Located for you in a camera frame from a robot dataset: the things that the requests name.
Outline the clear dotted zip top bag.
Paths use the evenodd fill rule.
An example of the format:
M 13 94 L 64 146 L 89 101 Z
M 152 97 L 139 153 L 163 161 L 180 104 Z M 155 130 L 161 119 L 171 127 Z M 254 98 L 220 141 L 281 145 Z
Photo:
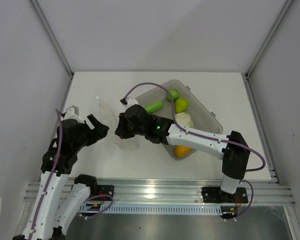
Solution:
M 115 113 L 113 108 L 99 96 L 96 97 L 96 105 L 98 120 L 109 127 L 107 138 L 121 150 L 135 151 L 140 149 L 140 143 L 137 138 L 121 139 L 115 135 L 115 130 L 119 124 L 119 114 Z

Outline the green ridged toy gourd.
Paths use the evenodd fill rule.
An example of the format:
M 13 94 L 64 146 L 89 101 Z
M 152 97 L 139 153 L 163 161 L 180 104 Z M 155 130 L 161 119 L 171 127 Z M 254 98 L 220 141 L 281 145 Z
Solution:
M 153 113 L 157 110 L 160 110 L 163 107 L 163 105 L 164 105 L 164 102 L 162 100 L 157 100 L 155 102 L 148 104 L 145 107 L 145 110 L 147 113 Z

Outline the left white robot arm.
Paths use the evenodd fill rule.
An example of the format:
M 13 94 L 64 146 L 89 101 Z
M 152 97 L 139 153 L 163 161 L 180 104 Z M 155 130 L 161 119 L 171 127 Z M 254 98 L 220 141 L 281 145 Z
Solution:
M 31 215 L 22 233 L 14 236 L 15 240 L 64 240 L 81 205 L 86 200 L 99 198 L 97 178 L 80 174 L 65 202 L 60 204 L 78 153 L 105 138 L 109 127 L 92 114 L 87 119 L 93 128 L 74 113 L 58 112 L 57 117 L 57 137 L 42 157 L 40 187 Z

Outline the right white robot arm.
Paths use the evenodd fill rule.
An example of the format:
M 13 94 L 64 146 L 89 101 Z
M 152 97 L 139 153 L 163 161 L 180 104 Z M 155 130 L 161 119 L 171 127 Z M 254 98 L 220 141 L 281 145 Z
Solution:
M 184 146 L 221 160 L 223 177 L 218 196 L 224 202 L 236 197 L 237 186 L 245 176 L 251 153 L 239 132 L 222 135 L 190 128 L 174 118 L 149 114 L 138 104 L 128 107 L 118 117 L 115 135 L 121 139 L 143 136 L 153 144 Z

